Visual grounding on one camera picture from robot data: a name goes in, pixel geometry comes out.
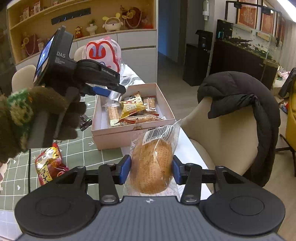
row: red snack bag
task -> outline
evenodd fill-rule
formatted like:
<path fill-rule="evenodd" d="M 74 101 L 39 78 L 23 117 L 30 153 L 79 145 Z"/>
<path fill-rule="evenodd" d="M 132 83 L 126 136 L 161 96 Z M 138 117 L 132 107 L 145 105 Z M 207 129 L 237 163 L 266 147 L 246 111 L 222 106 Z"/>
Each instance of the red snack bag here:
<path fill-rule="evenodd" d="M 62 163 L 61 152 L 56 142 L 36 158 L 35 168 L 41 186 L 69 171 Z"/>

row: white vase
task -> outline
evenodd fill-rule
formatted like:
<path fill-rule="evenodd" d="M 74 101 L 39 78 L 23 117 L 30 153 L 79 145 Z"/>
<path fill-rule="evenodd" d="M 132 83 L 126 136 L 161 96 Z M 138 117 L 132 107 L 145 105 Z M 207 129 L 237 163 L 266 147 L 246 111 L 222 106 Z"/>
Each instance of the white vase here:
<path fill-rule="evenodd" d="M 97 28 L 98 28 L 97 25 L 93 25 L 91 23 L 90 26 L 86 28 L 86 30 L 89 32 L 89 35 L 95 35 Z"/>

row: white table surface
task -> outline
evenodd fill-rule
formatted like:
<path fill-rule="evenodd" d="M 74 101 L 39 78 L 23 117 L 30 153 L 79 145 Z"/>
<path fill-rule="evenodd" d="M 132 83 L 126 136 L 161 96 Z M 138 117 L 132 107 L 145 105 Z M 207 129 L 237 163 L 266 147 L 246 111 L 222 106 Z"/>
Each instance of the white table surface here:
<path fill-rule="evenodd" d="M 136 73 L 126 65 L 123 75 L 129 75 L 129 74 L 137 76 Z M 144 84 L 144 81 L 136 80 L 134 82 L 134 85 L 140 85 L 140 84 Z M 126 155 L 126 154 L 129 155 L 130 147 L 122 147 L 121 151 L 123 155 Z M 189 140 L 189 138 L 187 137 L 187 135 L 185 134 L 182 128 L 180 129 L 179 140 L 178 140 L 178 145 L 175 151 L 175 155 L 184 164 L 194 163 L 194 164 L 200 165 L 203 169 L 208 169 L 207 165 L 205 164 L 201 156 L 198 154 L 197 150 L 195 149 L 195 147 L 193 146 L 193 144 L 191 143 L 191 141 Z M 178 185 L 178 191 L 180 196 L 183 193 L 184 186 L 185 185 L 180 185 L 180 186 Z M 207 185 L 205 183 L 202 183 L 200 199 L 201 200 L 207 199 L 210 195 L 211 195 L 211 192 L 208 189 Z"/>

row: ceiling light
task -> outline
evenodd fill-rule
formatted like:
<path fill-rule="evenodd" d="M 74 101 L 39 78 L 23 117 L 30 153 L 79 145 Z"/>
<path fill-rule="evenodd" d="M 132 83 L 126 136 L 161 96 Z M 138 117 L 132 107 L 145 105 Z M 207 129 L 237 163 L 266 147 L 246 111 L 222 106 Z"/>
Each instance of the ceiling light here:
<path fill-rule="evenodd" d="M 296 22 L 296 7 L 290 3 L 288 0 L 277 0 L 281 6 L 285 9 L 285 11 L 288 13 L 290 18 Z"/>

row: yellow snack packet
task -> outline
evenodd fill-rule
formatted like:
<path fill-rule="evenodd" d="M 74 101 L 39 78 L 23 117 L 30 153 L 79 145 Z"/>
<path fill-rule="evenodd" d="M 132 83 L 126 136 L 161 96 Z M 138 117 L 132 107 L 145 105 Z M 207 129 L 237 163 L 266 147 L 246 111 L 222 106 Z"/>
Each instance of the yellow snack packet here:
<path fill-rule="evenodd" d="M 130 115 L 133 115 L 141 110 L 145 110 L 146 106 L 143 104 L 140 92 L 137 92 L 131 96 L 128 100 L 121 102 L 123 105 L 120 119 L 124 119 Z"/>

